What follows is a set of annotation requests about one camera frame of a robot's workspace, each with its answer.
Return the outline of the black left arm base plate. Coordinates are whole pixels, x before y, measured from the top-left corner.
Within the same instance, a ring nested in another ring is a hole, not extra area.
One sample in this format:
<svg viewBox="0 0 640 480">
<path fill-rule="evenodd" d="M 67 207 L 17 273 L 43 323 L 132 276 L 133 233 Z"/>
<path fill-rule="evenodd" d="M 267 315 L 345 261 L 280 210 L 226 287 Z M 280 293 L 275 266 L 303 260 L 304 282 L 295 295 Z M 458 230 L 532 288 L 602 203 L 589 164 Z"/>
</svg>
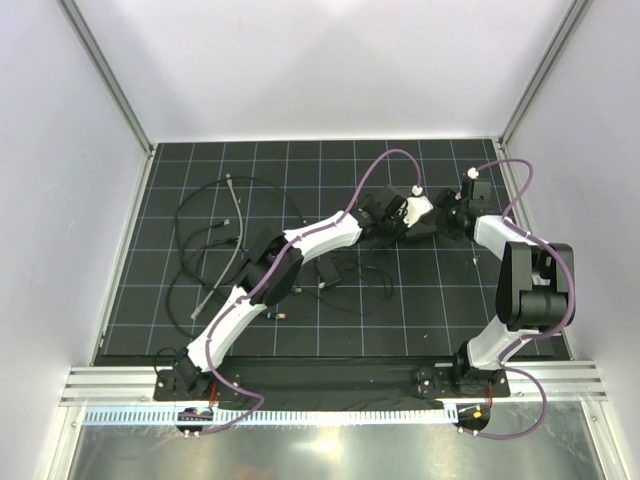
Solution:
<svg viewBox="0 0 640 480">
<path fill-rule="evenodd" d="M 222 385 L 211 373 L 199 373 L 187 378 L 173 366 L 167 366 L 157 372 L 152 398 L 158 402 L 236 402 L 242 399 L 242 395 Z"/>
</svg>

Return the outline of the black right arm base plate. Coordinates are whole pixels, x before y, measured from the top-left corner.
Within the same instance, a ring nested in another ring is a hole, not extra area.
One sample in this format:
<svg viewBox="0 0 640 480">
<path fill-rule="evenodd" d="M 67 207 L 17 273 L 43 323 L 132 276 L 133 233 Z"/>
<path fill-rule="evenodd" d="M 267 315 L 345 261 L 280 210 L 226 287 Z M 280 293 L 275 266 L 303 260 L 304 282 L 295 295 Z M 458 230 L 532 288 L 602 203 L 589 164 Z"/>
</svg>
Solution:
<svg viewBox="0 0 640 480">
<path fill-rule="evenodd" d="M 415 372 L 416 393 L 424 399 L 507 398 L 510 388 L 504 370 L 428 365 Z"/>
</svg>

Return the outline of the black network switch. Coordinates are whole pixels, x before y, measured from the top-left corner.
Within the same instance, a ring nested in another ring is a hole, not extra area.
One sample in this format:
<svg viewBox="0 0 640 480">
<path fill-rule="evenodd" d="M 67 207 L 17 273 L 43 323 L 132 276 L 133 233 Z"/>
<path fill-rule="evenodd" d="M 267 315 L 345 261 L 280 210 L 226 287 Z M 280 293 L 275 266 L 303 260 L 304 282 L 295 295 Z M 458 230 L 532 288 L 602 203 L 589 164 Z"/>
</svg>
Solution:
<svg viewBox="0 0 640 480">
<path fill-rule="evenodd" d="M 419 222 L 406 230 L 399 239 L 400 243 L 413 244 L 432 239 L 438 233 L 437 227 L 432 224 Z"/>
</svg>

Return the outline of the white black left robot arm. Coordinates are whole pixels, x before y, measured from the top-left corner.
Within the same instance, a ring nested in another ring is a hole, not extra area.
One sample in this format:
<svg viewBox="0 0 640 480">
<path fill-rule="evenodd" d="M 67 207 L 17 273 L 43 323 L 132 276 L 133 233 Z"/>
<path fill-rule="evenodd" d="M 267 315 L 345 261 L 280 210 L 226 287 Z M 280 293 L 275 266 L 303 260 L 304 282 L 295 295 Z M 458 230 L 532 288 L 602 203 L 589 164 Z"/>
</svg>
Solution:
<svg viewBox="0 0 640 480">
<path fill-rule="evenodd" d="M 280 233 L 265 230 L 249 250 L 223 306 L 176 354 L 177 389 L 190 400 L 206 397 L 212 373 L 232 344 L 259 314 L 290 294 L 304 265 L 362 241 L 395 239 L 430 210 L 421 186 L 386 185 L 375 195 L 353 197 L 345 209 L 309 226 Z"/>
</svg>

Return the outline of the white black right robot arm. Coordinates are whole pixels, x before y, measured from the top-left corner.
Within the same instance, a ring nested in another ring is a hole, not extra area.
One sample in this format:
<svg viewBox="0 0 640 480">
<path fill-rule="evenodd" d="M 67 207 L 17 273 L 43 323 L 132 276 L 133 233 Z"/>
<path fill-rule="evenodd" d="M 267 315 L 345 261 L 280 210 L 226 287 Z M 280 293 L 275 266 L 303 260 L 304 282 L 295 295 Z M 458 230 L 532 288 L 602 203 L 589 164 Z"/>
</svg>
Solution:
<svg viewBox="0 0 640 480">
<path fill-rule="evenodd" d="M 573 248 L 539 239 L 498 214 L 491 190 L 471 168 L 458 192 L 443 190 L 435 200 L 439 234 L 467 238 L 500 261 L 495 316 L 454 355 L 449 382 L 462 397 L 500 383 L 506 361 L 531 340 L 571 324 L 576 310 Z"/>
</svg>

